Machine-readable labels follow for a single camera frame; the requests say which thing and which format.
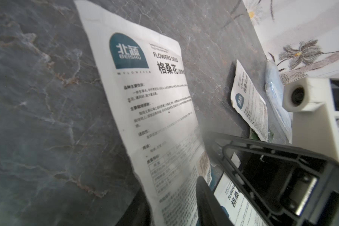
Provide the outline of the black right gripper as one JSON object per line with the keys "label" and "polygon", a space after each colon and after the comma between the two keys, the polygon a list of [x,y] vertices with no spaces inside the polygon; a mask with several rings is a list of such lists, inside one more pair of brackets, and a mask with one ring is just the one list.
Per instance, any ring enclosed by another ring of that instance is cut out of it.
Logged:
{"label": "black right gripper", "polygon": [[224,172],[275,226],[339,226],[339,162],[303,148],[207,132]]}

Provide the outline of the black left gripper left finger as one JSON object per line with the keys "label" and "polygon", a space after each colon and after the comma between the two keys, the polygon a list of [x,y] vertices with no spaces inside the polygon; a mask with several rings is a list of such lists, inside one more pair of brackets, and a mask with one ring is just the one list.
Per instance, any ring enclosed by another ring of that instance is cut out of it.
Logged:
{"label": "black left gripper left finger", "polygon": [[151,214],[146,196],[142,189],[138,191],[128,209],[116,226],[150,226]]}

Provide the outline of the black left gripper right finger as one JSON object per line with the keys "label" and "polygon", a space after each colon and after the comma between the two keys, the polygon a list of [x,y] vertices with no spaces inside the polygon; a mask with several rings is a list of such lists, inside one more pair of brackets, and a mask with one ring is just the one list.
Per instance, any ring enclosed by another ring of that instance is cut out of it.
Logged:
{"label": "black left gripper right finger", "polygon": [[202,176],[196,180],[196,200],[201,226],[233,225]]}

